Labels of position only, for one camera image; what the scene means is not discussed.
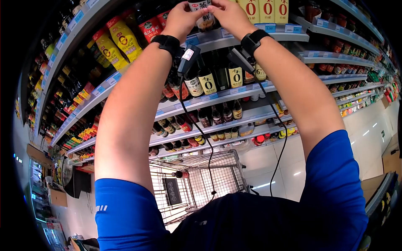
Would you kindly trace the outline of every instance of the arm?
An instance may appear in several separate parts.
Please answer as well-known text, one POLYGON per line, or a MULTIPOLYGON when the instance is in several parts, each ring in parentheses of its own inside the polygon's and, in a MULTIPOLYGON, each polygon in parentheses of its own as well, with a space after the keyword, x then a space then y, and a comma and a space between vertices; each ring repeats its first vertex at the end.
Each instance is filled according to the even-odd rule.
MULTIPOLYGON (((205 9, 186 12, 187 2, 169 14, 162 34, 183 43, 205 9)), ((160 93, 172 66, 169 52, 151 43, 123 74, 107 99, 96 137, 95 178, 139 184, 153 193, 148 145, 160 93)))
MULTIPOLYGON (((216 6, 209 6, 209 11, 238 40, 257 30, 237 3, 227 0, 212 2, 216 6)), ((261 46, 254 52, 254 57, 272 80, 297 123, 306 158, 324 137, 345 129, 328 88, 286 48, 265 37, 261 39, 261 46)))

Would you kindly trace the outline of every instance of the hand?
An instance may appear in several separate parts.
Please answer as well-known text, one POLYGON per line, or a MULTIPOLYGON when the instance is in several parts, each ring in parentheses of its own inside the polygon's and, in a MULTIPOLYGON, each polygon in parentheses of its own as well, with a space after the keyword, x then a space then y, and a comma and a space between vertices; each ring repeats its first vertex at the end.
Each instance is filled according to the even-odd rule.
POLYGON ((239 41, 248 33, 257 30, 238 3, 229 0, 212 0, 212 4, 208 6, 209 12, 219 20, 223 28, 239 41))
POLYGON ((165 29, 161 32, 163 35, 170 35, 177 38, 180 44, 186 41, 186 37, 194 28, 195 22, 208 13, 207 8, 195 12, 189 12, 186 11, 186 9, 190 10, 187 1, 178 3, 169 12, 165 29))

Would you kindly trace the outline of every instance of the shopping cart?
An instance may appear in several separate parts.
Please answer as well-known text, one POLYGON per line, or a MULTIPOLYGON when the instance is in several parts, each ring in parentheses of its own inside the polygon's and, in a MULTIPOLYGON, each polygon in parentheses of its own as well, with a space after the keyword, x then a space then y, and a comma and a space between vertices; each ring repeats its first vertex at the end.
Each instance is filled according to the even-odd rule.
POLYGON ((235 150, 212 155, 212 181, 210 156, 149 160, 155 199, 165 225, 180 222, 205 206, 212 199, 212 182, 217 192, 214 199, 228 193, 250 192, 235 150), (186 171, 189 177, 175 178, 172 173, 176 171, 186 171))

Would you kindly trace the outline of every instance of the black cable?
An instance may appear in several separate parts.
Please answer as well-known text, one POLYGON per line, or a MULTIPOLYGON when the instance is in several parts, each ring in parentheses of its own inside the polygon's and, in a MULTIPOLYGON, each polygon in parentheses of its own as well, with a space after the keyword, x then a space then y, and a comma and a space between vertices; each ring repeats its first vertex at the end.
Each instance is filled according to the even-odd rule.
MULTIPOLYGON (((268 97, 267 92, 264 90, 264 87, 261 84, 261 81, 254 74, 253 74, 253 76, 254 76, 254 79, 257 81, 257 83, 260 85, 261 89, 263 90, 263 93, 265 94, 265 97, 268 97)), ((271 106, 272 110, 274 110, 274 113, 275 113, 276 117, 278 117, 279 123, 281 123, 283 125, 283 127, 285 128, 285 135, 286 135, 285 136, 285 143, 283 144, 281 154, 279 155, 277 166, 275 167, 274 174, 272 175, 271 182, 269 183, 269 191, 271 192, 271 197, 272 197, 272 181, 274 180, 276 170, 278 169, 278 166, 279 166, 279 161, 281 160, 283 150, 285 149, 285 145, 286 145, 286 141, 287 141, 287 128, 286 128, 285 124, 282 122, 281 118, 279 118, 279 115, 276 112, 276 109, 274 108, 272 103, 269 101, 269 99, 268 99, 268 103, 271 106)))
POLYGON ((213 185, 213 180, 212 180, 211 168, 209 166, 211 164, 211 159, 212 159, 212 155, 213 155, 213 147, 212 147, 211 143, 209 142, 209 139, 207 138, 207 136, 204 134, 204 132, 201 130, 201 128, 195 123, 195 121, 191 118, 191 116, 189 115, 189 112, 187 111, 186 107, 184 106, 183 94, 181 92, 182 85, 183 85, 183 78, 184 78, 184 75, 182 75, 180 77, 180 81, 179 81, 179 93, 180 93, 179 96, 180 96, 181 106, 183 107, 183 110, 184 110, 185 114, 187 115, 187 117, 191 120, 191 122, 193 122, 195 127, 197 127, 197 129, 201 132, 201 134, 204 136, 205 140, 208 142, 209 146, 211 147, 211 156, 209 157, 209 161, 208 161, 208 170, 209 170, 209 176, 211 177, 211 184, 212 184, 213 191, 211 192, 212 199, 206 204, 206 205, 208 205, 213 200, 213 198, 215 197, 215 194, 216 194, 215 186, 213 185))

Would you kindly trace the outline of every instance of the black sign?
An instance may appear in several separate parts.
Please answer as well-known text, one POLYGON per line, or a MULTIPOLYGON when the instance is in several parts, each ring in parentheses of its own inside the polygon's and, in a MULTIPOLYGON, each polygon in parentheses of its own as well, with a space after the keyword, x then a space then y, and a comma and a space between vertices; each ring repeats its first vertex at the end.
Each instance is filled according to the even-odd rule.
POLYGON ((177 179, 165 179, 166 192, 169 204, 176 205, 181 203, 180 192, 178 190, 177 179))

